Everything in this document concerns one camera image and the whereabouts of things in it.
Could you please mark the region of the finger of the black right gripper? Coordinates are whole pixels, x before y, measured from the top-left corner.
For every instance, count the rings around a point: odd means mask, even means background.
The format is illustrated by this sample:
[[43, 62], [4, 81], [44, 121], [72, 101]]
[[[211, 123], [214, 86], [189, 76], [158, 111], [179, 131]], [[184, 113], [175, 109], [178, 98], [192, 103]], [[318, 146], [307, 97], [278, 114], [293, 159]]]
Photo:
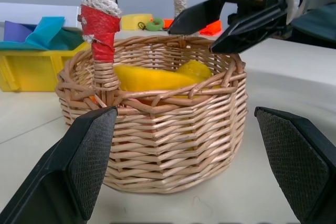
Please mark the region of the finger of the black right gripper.
[[206, 0], [183, 10], [169, 26], [170, 35], [192, 35], [220, 18], [226, 0]]
[[239, 18], [210, 46], [213, 53], [239, 54], [287, 28], [287, 12], [274, 5]]

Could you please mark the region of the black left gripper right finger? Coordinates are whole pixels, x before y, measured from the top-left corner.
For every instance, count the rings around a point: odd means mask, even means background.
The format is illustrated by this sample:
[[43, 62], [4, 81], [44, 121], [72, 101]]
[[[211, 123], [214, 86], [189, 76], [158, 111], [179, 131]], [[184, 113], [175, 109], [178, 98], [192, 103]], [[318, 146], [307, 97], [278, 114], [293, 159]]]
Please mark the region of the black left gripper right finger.
[[336, 224], [336, 146], [301, 116], [256, 107], [272, 173], [301, 224]]

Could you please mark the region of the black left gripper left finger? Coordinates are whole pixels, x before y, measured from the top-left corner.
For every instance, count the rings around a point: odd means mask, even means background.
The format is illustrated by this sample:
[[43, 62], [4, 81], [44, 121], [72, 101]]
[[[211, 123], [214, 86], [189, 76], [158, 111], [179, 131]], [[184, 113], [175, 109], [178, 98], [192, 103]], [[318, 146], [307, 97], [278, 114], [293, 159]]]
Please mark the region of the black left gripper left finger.
[[87, 224], [106, 174], [114, 106], [76, 118], [0, 212], [0, 224]]

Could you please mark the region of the yellow lemon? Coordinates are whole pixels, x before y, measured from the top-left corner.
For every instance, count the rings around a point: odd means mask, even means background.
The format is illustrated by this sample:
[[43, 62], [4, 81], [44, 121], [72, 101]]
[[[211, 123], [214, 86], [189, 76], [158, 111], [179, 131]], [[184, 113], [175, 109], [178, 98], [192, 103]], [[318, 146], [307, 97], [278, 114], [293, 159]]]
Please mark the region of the yellow lemon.
[[212, 76], [209, 67], [196, 60], [190, 60], [189, 62], [181, 65], [176, 72], [187, 74], [189, 76], [196, 76], [202, 79], [208, 79]]

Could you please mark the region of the yellow sponge block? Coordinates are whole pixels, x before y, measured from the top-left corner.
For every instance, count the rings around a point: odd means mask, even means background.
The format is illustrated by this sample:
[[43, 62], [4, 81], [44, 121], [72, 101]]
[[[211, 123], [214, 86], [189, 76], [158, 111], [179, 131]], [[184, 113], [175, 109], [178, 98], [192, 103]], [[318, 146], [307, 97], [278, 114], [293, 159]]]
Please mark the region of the yellow sponge block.
[[122, 30], [137, 30], [140, 29], [138, 23], [147, 24], [153, 18], [150, 13], [127, 14], [121, 17]]

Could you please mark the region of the dark teal bulky object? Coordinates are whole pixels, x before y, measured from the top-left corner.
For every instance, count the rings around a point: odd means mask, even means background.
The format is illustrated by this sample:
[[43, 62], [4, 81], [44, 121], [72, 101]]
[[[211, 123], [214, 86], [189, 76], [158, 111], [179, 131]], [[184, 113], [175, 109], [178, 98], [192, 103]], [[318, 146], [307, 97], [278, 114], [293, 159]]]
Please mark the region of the dark teal bulky object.
[[288, 41], [336, 49], [336, 3], [309, 11], [292, 22]]

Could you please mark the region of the yellow banana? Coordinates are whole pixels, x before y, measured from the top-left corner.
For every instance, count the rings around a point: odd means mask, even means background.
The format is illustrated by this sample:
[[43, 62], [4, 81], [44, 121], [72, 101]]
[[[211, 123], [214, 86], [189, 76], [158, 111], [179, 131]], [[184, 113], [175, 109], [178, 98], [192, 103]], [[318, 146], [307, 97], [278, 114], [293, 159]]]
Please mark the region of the yellow banana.
[[203, 81], [197, 76], [131, 65], [117, 65], [114, 72], [120, 81], [120, 88], [131, 92], [175, 90]]

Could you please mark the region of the yellow plastic bin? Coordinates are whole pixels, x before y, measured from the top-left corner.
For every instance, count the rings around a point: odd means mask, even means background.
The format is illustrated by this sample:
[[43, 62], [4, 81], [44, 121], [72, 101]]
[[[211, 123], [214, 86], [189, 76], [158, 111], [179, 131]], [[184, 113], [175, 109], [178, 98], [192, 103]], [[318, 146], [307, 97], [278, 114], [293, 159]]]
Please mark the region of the yellow plastic bin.
[[53, 92], [66, 61], [88, 48], [89, 44], [83, 42], [70, 51], [0, 50], [0, 90]]

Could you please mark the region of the teal cloth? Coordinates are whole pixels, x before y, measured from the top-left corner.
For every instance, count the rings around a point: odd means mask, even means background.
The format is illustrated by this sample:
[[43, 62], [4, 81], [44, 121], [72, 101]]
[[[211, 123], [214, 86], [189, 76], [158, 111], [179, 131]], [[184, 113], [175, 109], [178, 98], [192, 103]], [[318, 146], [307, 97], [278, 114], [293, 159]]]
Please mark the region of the teal cloth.
[[74, 50], [83, 43], [81, 33], [63, 28], [64, 17], [42, 17], [25, 42], [0, 41], [0, 50]]

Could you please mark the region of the purple cloth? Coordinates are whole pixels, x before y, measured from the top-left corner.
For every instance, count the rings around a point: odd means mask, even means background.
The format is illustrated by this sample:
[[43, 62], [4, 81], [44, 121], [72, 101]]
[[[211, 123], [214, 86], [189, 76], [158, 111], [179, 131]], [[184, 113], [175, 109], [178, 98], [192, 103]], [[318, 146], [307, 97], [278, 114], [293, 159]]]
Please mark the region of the purple cloth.
[[25, 42], [37, 25], [20, 24], [10, 21], [4, 23], [4, 41]]

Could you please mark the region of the white box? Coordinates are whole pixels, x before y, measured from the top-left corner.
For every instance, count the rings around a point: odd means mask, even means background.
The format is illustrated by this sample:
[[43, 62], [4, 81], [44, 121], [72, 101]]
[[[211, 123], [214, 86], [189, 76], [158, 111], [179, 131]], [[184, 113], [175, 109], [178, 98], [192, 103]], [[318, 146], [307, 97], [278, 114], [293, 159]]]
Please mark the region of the white box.
[[10, 21], [37, 25], [42, 17], [64, 17], [64, 29], [81, 33], [81, 24], [77, 20], [79, 14], [78, 6], [0, 3], [0, 24]]

